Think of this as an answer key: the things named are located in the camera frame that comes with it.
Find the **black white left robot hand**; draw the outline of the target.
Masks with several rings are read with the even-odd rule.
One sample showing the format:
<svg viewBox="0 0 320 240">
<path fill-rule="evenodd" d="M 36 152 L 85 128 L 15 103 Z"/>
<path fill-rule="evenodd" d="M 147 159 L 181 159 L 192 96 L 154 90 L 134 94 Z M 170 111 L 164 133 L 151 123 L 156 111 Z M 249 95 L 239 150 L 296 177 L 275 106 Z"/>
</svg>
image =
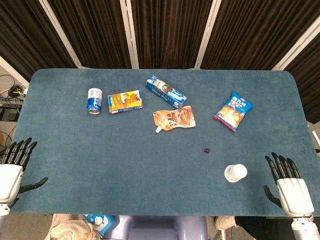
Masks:
<svg viewBox="0 0 320 240">
<path fill-rule="evenodd" d="M 13 142 L 0 152 L 0 203 L 8 204 L 18 200 L 18 194 L 37 189 L 48 180 L 42 178 L 34 184 L 22 185 L 23 175 L 27 168 L 33 149 L 37 142 L 26 140 Z"/>
</svg>

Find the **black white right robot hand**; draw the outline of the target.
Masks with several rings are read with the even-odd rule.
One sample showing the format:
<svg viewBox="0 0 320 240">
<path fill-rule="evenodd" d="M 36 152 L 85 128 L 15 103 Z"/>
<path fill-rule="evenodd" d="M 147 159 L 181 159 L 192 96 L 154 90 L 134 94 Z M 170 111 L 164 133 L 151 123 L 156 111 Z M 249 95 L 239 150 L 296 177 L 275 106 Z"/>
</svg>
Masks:
<svg viewBox="0 0 320 240">
<path fill-rule="evenodd" d="M 264 193 L 270 202 L 283 209 L 290 218 L 308 218 L 315 212 L 305 180 L 301 177 L 296 163 L 282 155 L 271 153 L 266 156 L 279 197 L 275 197 L 265 185 Z"/>
</svg>

